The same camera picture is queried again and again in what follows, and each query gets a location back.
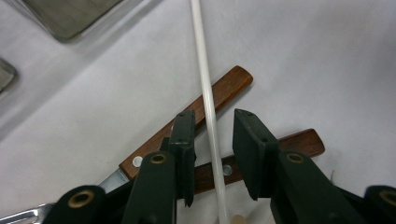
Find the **white table surface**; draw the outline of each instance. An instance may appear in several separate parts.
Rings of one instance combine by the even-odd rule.
[[[396,186],[396,2],[203,1],[212,80],[239,64],[252,87],[218,117],[232,154],[233,110],[249,110],[276,137],[315,128],[314,159],[335,185],[362,195]],[[0,98],[0,217],[99,184],[135,148],[200,95],[190,1],[145,2],[103,35],[64,45],[4,1],[0,57],[20,73]],[[210,161],[206,133],[197,164]],[[269,200],[227,187],[231,215],[263,223]],[[177,223],[216,223],[212,191]]]

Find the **kitchen knife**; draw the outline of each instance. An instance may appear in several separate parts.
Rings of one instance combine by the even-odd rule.
[[[213,98],[216,112],[231,102],[239,93],[245,90],[253,81],[252,75],[240,66],[235,66],[226,75],[212,86]],[[195,111],[196,129],[199,130],[205,124],[205,109],[202,95],[193,101],[185,110]],[[169,137],[172,133],[174,121],[171,120],[157,133],[155,133],[146,143],[139,147],[131,156],[125,159],[120,168],[111,174],[100,186],[106,192],[134,179],[139,171],[139,162],[150,152],[158,151],[164,137]]]

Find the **white plastic stick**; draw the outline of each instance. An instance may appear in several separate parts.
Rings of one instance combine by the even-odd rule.
[[[191,0],[192,19],[195,31],[195,43],[198,53],[199,68],[201,73],[201,86],[204,97],[205,119],[209,144],[212,154],[212,169],[215,180],[216,196],[218,199],[219,223],[228,224],[228,214],[225,200],[225,185],[219,153],[218,132],[216,126],[215,104],[213,102],[212,85],[210,84],[209,69],[207,66],[204,27],[201,16],[199,0]]]

